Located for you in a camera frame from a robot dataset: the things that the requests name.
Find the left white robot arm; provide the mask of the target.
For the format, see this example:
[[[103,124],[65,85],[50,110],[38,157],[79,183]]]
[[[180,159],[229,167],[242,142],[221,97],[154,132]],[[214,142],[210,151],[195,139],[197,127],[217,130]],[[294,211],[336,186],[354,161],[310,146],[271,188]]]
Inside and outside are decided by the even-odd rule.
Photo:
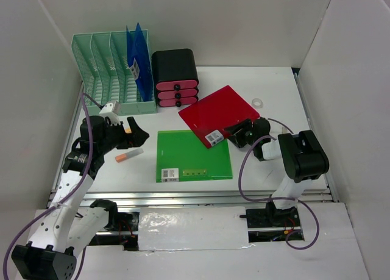
[[[102,116],[85,117],[80,137],[65,157],[61,180],[50,207],[34,218],[37,230],[25,245],[12,244],[11,258],[23,279],[76,279],[77,257],[101,229],[119,225],[117,204],[107,199],[93,201],[87,214],[76,217],[92,186],[104,156],[113,149],[142,146],[149,134],[134,117],[122,121]]]

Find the mint green file organizer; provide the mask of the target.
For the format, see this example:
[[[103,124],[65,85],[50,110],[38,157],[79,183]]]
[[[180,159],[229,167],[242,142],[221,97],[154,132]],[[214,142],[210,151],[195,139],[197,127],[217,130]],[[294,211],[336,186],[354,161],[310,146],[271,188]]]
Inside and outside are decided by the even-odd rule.
[[[97,103],[119,102],[121,116],[157,113],[156,101],[143,101],[130,72],[125,31],[75,34],[71,49],[85,93]]]

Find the blue clip file folder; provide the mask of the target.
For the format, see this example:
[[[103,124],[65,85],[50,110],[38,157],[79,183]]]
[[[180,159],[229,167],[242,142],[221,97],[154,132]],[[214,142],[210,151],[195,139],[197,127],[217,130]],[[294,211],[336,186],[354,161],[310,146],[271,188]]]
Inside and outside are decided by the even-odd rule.
[[[141,25],[133,32],[126,28],[127,64],[143,101],[152,101],[153,80],[147,41]]]

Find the aluminium rail frame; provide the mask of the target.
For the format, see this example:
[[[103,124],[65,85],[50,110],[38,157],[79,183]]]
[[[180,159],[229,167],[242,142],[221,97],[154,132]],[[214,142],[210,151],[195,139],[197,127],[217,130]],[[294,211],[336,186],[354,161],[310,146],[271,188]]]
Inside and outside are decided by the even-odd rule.
[[[287,67],[200,66],[199,96],[205,97],[229,85],[245,101],[260,98],[261,116],[271,119],[272,135],[283,124],[294,132],[309,127],[293,72]],[[104,166],[85,195],[82,205],[96,199],[115,201],[119,207],[242,204],[236,179],[218,181],[156,182],[157,134],[159,131],[184,130],[185,122],[176,108],[160,109],[155,114],[137,115],[136,122],[150,137],[144,153],[121,163],[115,161],[119,151],[105,156]],[[244,169],[242,186],[247,196],[269,196],[281,183],[284,167],[281,160],[260,162],[254,157],[244,161],[245,149],[229,147],[233,175]]]

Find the white foil covered panel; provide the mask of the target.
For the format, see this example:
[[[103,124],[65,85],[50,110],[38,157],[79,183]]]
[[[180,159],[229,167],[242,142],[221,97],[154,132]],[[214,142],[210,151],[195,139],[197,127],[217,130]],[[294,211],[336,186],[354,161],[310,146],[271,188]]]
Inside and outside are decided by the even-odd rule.
[[[244,207],[141,209],[141,251],[225,250],[249,246]]]

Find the orange grey highlighter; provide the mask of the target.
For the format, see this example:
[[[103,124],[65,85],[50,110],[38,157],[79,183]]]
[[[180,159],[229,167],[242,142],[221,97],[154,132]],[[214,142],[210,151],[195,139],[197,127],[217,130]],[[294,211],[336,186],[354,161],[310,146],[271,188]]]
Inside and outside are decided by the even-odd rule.
[[[142,148],[133,149],[133,150],[131,150],[129,152],[126,152],[124,154],[120,154],[120,155],[116,156],[115,157],[115,161],[117,163],[121,163],[121,162],[126,161],[128,159],[136,157],[136,156],[138,156],[138,155],[140,155],[142,153],[144,153]]]

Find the black pink drawer unit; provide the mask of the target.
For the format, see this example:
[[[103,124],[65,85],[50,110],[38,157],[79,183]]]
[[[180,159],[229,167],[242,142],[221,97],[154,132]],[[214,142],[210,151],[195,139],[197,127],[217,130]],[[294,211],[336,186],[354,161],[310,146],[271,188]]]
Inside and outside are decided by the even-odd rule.
[[[152,75],[158,106],[182,107],[199,100],[199,78],[191,49],[154,52]]]

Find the clear tape roll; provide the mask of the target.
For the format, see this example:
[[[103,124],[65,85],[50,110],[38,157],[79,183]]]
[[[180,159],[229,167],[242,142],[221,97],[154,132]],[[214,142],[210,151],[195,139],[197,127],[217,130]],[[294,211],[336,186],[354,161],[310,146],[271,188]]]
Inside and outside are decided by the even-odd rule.
[[[254,98],[252,100],[252,106],[256,109],[260,109],[263,107],[263,102],[260,98]]]

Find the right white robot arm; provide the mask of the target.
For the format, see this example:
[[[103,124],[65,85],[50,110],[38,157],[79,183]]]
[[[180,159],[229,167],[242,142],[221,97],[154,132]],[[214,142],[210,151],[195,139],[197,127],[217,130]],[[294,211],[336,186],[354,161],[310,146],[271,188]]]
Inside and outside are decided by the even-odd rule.
[[[329,161],[318,139],[311,130],[298,134],[291,132],[271,137],[269,120],[246,119],[224,129],[229,140],[238,148],[246,145],[260,162],[281,159],[285,176],[278,189],[266,202],[264,209],[248,209],[240,217],[247,220],[248,228],[290,228],[299,224],[297,199],[329,170]]]

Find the red clip file folder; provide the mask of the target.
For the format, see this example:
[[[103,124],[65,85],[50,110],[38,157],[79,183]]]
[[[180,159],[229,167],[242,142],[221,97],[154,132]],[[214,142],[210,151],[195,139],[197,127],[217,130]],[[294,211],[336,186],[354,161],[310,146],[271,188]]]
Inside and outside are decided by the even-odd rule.
[[[179,115],[208,149],[231,136],[225,128],[260,117],[229,85],[182,109]]]

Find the green clip file folder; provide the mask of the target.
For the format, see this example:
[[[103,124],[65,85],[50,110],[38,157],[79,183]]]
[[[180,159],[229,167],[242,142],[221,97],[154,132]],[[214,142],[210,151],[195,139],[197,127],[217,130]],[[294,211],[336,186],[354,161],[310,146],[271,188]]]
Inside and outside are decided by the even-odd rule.
[[[191,130],[158,132],[157,183],[232,178],[232,164],[226,140],[221,140],[208,149]]]

